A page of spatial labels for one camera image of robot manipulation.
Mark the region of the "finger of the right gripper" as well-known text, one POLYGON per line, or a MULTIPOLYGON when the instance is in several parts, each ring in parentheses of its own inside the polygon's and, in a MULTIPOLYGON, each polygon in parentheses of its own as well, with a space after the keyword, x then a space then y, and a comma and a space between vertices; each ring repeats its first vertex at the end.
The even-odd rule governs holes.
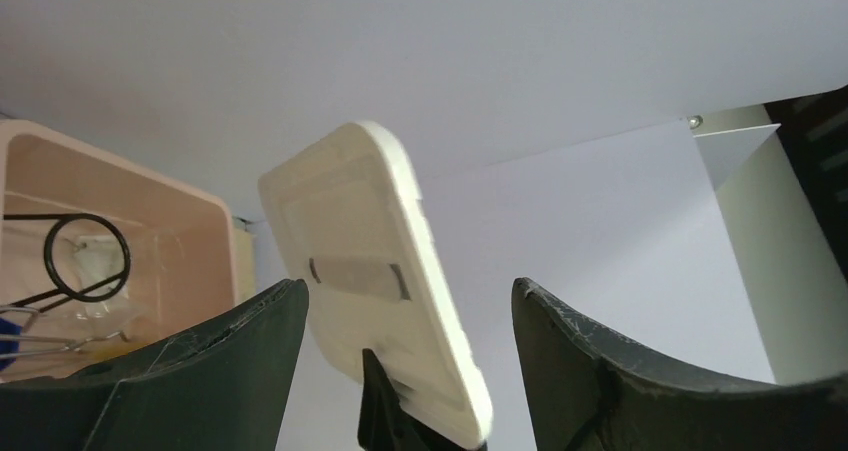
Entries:
POLYGON ((461 451, 462 448, 408 415, 378 357, 362 350, 363 391, 357 441, 368 451, 461 451))

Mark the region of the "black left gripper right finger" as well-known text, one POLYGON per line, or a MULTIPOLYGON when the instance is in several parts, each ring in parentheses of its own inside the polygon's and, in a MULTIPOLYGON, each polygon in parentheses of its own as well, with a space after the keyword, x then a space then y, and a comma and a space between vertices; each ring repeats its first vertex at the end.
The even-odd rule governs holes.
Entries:
POLYGON ((658 352, 515 280, 513 329, 540 450, 843 450, 847 378, 780 386, 658 352))

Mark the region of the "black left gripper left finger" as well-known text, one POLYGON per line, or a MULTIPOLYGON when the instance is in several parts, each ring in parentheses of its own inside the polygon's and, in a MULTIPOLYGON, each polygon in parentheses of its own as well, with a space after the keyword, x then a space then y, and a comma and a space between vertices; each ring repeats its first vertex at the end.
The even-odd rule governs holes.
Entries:
POLYGON ((285 279, 237 307, 67 377, 1 388, 5 450, 271 450, 309 307, 285 279))

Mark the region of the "metal crucible tongs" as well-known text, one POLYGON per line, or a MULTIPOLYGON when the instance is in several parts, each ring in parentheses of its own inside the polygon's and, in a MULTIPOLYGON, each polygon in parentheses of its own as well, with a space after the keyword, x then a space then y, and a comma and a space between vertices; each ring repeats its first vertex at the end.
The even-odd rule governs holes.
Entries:
POLYGON ((119 341, 131 343, 131 339, 122 331, 114 331, 105 335, 90 335, 83 338, 67 338, 43 336, 32 333, 32 328, 40 320, 42 313, 37 309, 20 306, 2 306, 1 319, 13 321, 23 327, 18 337, 20 349, 11 354, 16 360, 23 358, 44 357, 67 353, 80 353, 95 343, 119 341))

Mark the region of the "blue plastic hexagonal piece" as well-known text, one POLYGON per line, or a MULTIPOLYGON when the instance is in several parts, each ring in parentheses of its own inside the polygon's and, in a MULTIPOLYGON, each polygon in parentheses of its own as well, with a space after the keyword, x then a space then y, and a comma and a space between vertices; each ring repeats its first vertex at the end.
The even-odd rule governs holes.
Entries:
POLYGON ((15 354, 20 349, 18 337, 21 335, 23 327, 13 321, 5 318, 1 319, 1 370, 5 370, 14 363, 15 358, 11 354, 15 354))

